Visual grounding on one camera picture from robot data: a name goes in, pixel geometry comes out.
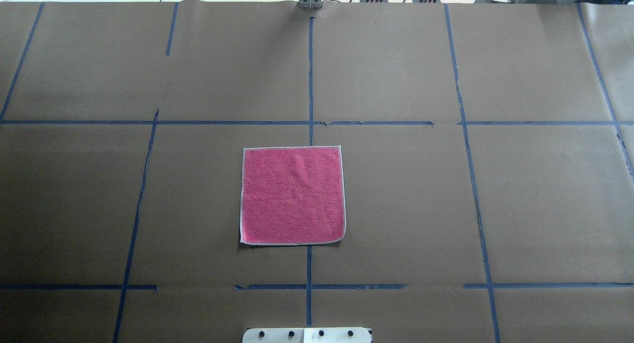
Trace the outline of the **pink towel with grey back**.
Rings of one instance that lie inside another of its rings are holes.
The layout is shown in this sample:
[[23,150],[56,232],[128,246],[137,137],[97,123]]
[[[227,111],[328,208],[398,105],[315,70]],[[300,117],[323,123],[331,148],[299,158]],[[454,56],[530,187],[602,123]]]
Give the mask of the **pink towel with grey back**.
[[337,243],[346,234],[340,146],[245,147],[239,232],[242,244]]

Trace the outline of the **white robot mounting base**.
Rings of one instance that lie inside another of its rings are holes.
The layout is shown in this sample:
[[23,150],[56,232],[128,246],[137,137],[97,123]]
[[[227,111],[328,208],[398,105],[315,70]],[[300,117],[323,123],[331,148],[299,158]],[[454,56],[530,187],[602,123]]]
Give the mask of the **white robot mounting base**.
[[365,327],[298,327],[247,329],[243,343],[371,343]]

